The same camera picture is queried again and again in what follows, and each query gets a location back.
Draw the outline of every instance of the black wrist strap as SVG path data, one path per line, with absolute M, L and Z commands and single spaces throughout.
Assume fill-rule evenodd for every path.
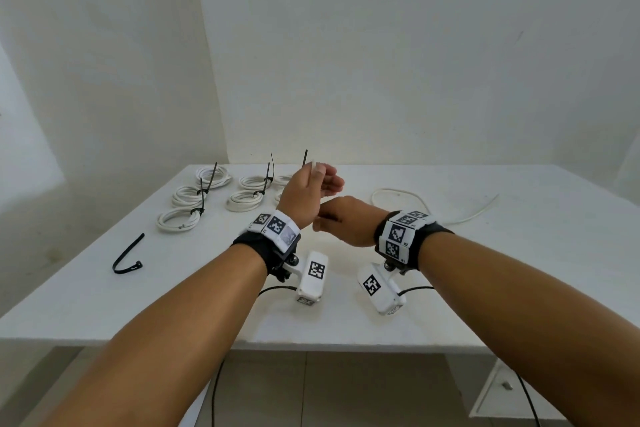
M 394 216 L 400 213 L 401 211 L 391 212 L 387 215 L 387 217 L 384 220 L 380 222 L 380 224 L 376 227 L 374 240 L 376 242 L 376 253 L 378 253 L 379 255 L 385 258 L 385 260 L 387 261 L 387 265 L 390 268 L 397 268 L 400 270 L 400 273 L 404 275 L 409 270 L 419 269 L 418 258 L 420 255 L 420 247 L 422 247 L 422 243 L 429 236 L 435 233 L 441 233 L 441 232 L 451 233 L 451 234 L 454 234 L 454 233 L 451 230 L 446 229 L 440 223 L 437 223 L 437 222 L 429 223 L 428 225 L 424 225 L 423 227 L 416 229 L 415 231 L 413 231 L 413 239 L 411 241 L 411 244 L 410 245 L 407 244 L 409 246 L 408 257 L 405 257 L 405 259 L 403 260 L 406 260 L 406 261 L 402 262 L 398 256 L 392 257 L 389 255 L 389 253 L 386 253 L 387 250 L 383 250 L 383 251 L 380 250 L 380 237 L 384 233 L 385 227 L 387 226 L 387 222 L 391 220 Z M 427 216 L 421 212 L 418 212 L 418 213 L 420 215 L 423 215 L 424 217 Z
M 281 253 L 267 237 L 255 232 L 244 232 L 234 240 L 232 245 L 242 243 L 253 248 L 262 257 L 267 267 L 267 273 L 276 277 L 280 282 L 284 282 L 289 278 L 290 273 L 282 268 L 282 265 L 285 261 L 295 257 L 293 254 L 300 238 L 301 235 L 298 235 L 285 253 Z

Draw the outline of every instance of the person's right arm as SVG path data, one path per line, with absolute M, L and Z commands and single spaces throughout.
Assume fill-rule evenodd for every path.
M 387 214 L 337 197 L 321 205 L 314 230 L 373 246 Z M 457 235 L 429 236 L 419 265 L 478 337 L 576 427 L 640 425 L 636 326 L 556 278 Z

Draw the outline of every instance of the table top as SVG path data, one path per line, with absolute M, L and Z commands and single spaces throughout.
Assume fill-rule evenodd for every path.
M 0 319 L 0 339 L 90 345 L 108 341 L 142 309 L 226 249 L 260 212 L 273 208 L 276 190 L 261 206 L 231 213 L 224 202 L 237 179 L 264 172 L 262 164 L 228 165 L 234 181 L 210 194 L 198 226 L 181 234 L 156 229 L 180 185 L 194 183 L 197 165 L 175 178 L 60 269 Z M 278 165 L 276 175 L 296 165 Z M 455 225 L 461 236 L 537 267 L 604 303 L 640 326 L 640 208 L 554 165 L 341 165 L 344 194 L 369 200 L 374 189 L 420 194 L 441 220 L 472 214 L 500 198 L 474 220 Z M 416 207 L 408 196 L 379 194 L 388 209 Z M 116 275 L 111 264 L 141 232 L 145 238 L 121 263 L 144 267 Z M 235 348 L 483 352 L 484 344 L 435 291 L 407 294 L 395 316 L 379 316 L 356 281 L 360 264 L 380 257 L 328 234 L 303 230 L 298 255 L 317 250 L 330 259 L 321 302 L 306 307 L 287 290 L 260 296 Z M 287 283 L 296 285 L 291 277 Z M 397 277 L 400 287 L 427 284 L 417 272 Z M 266 286 L 276 285 L 268 277 Z

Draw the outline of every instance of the black and white square marker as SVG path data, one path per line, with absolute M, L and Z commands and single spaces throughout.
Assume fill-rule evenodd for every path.
M 428 214 L 427 213 L 423 213 L 421 211 L 412 211 L 411 213 L 407 213 L 410 214 L 411 216 L 413 216 L 414 218 L 417 218 L 418 220 L 420 220 L 421 218 L 427 218 Z
M 400 225 L 391 225 L 391 230 L 389 231 L 388 239 L 393 240 L 396 243 L 402 243 L 405 232 L 406 232 L 406 228 L 401 227 Z
M 271 216 L 270 214 L 267 213 L 262 213 L 260 215 L 258 215 L 258 218 L 256 218 L 255 220 L 253 220 L 253 222 L 256 225 L 264 225 L 264 223 L 267 222 L 267 220 L 269 219 L 269 216 Z
M 293 243 L 293 240 L 295 240 L 297 236 L 298 234 L 295 231 L 293 231 L 289 227 L 286 227 L 280 235 L 280 239 L 282 239 L 282 241 L 284 241 L 284 243 L 289 246 Z
M 376 278 L 373 277 L 373 274 L 369 275 L 369 277 L 364 281 L 363 286 L 370 296 L 378 292 L 382 287 L 380 286 L 380 282 L 378 282 Z
M 284 229 L 286 223 L 280 218 L 276 218 L 275 216 L 271 218 L 267 228 L 274 232 L 276 235 L 280 235 L 282 230 Z
M 392 259 L 400 259 L 400 245 L 395 243 L 385 242 L 385 255 L 388 255 Z
M 311 299 L 307 299 L 306 297 L 299 297 L 298 302 L 304 305 L 313 305 L 316 303 L 315 301 L 312 301 Z
M 396 219 L 396 221 L 398 223 L 402 223 L 403 225 L 411 225 L 414 221 L 418 221 L 418 218 L 416 218 L 415 216 L 410 216 L 408 214 L 405 214 L 404 216 L 401 216 L 400 218 Z
M 322 277 L 324 277 L 324 265 L 312 261 L 309 266 L 309 275 L 322 280 Z

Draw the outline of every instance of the loose white cable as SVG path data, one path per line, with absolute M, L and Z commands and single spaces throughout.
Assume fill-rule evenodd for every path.
M 256 209 L 262 203 L 264 195 L 261 192 L 256 192 L 255 196 L 253 196 L 253 193 L 254 191 L 251 190 L 235 192 L 229 196 L 225 208 L 234 213 L 244 213 L 245 211 Z
M 198 194 L 199 190 L 199 187 L 180 186 L 173 193 L 171 204 L 174 208 L 186 208 L 188 206 L 193 208 L 198 204 L 202 204 L 202 197 Z M 206 192 L 203 192 L 201 194 L 203 194 L 204 198 L 207 199 Z
M 242 189 L 251 191 L 258 191 L 264 189 L 264 177 L 263 176 L 249 176 L 240 178 L 238 184 Z M 271 181 L 267 181 L 267 188 L 271 187 Z
M 156 225 L 164 232 L 188 232 L 190 229 L 195 228 L 195 226 L 198 224 L 198 221 L 200 221 L 200 212 L 194 211 L 192 213 L 192 209 L 193 208 L 174 208 L 171 211 L 162 213 L 160 216 L 158 216 Z M 188 220 L 186 223 L 169 223 L 170 220 L 172 220 L 173 218 L 177 218 L 180 215 L 188 216 Z
M 200 185 L 200 179 L 202 178 L 202 186 L 204 189 L 209 187 L 209 181 L 211 181 L 211 175 L 213 173 L 213 165 L 205 165 L 199 167 L 196 170 L 196 185 Z M 227 168 L 224 165 L 216 167 L 216 174 L 211 181 L 211 188 L 223 187 L 233 179 L 233 176 L 228 173 Z
M 381 187 L 379 189 L 376 189 L 373 192 L 373 194 L 371 195 L 371 204 L 373 204 L 374 206 L 377 206 L 377 204 L 376 204 L 376 195 L 379 192 L 398 192 L 399 194 L 406 194 L 408 196 L 416 197 L 420 201 L 420 203 L 422 203 L 422 206 L 424 206 L 424 209 L 426 210 L 426 212 L 428 214 L 433 214 L 433 213 L 431 213 L 431 210 L 429 210 L 429 207 L 427 206 L 427 203 L 424 202 L 424 199 L 422 199 L 420 196 L 418 196 L 414 192 L 405 191 L 403 189 L 393 189 L 391 187 Z M 471 216 L 468 216 L 467 218 L 463 218 L 462 220 L 455 220 L 455 221 L 440 221 L 440 220 L 438 220 L 438 221 L 440 221 L 440 223 L 442 225 L 449 226 L 449 225 L 459 225 L 460 223 L 465 223 L 466 221 L 473 220 L 476 216 L 480 216 L 482 213 L 487 211 L 489 209 L 489 206 L 491 206 L 495 202 L 495 200 L 498 199 L 498 196 L 500 196 L 500 194 L 496 194 L 478 212 L 472 214 Z
M 285 187 L 287 184 L 289 184 L 289 181 L 291 181 L 292 177 L 293 177 L 293 174 L 285 174 L 284 176 L 278 176 L 276 177 L 276 179 L 273 180 L 273 185 Z

